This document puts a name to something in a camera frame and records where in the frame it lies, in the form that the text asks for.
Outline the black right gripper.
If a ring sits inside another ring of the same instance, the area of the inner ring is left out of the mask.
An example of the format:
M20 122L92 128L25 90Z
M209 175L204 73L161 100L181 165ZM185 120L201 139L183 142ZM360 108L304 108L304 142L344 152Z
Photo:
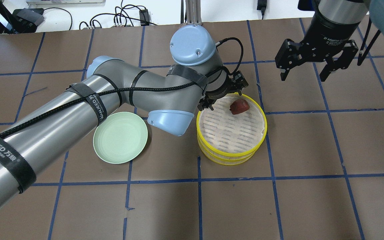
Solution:
M338 24L327 20L312 20L302 41L285 39L275 56L276 67L280 69L281 81L289 71L305 62L326 62L319 74L325 82L332 72L347 69L358 52L358 46L351 39L357 24Z

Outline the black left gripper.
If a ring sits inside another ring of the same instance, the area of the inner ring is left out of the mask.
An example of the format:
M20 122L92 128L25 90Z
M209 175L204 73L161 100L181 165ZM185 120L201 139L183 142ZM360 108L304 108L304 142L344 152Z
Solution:
M199 111L203 111L206 108L214 110L212 105L217 100L227 94L238 93L241 95L243 89L249 86L249 83L239 70L234 71L232 75L227 68L218 69L216 72L219 72L220 75L216 75L215 79L208 83L204 96L197 105Z

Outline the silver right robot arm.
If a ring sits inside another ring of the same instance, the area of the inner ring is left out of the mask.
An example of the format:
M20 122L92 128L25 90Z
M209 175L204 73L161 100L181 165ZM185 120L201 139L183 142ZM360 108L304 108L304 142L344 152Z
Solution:
M325 62L319 77L326 81L332 72L348 68L355 56L361 65L379 35L384 35L384 0L300 0L297 8L314 16L303 40L285 39L275 56L282 81L292 68L307 62ZM351 36L367 14L367 29L374 25L377 32L367 47L359 48Z

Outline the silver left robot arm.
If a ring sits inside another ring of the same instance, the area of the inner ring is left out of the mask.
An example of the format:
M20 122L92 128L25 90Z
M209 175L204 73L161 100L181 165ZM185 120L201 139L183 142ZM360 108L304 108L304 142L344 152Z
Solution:
M227 94L248 86L236 68L230 73L201 25L184 25L172 36L175 63L165 77L108 56L93 60L84 81L0 133L0 208L24 193L37 176L123 104L148 112L148 123L183 135L196 109L212 108Z

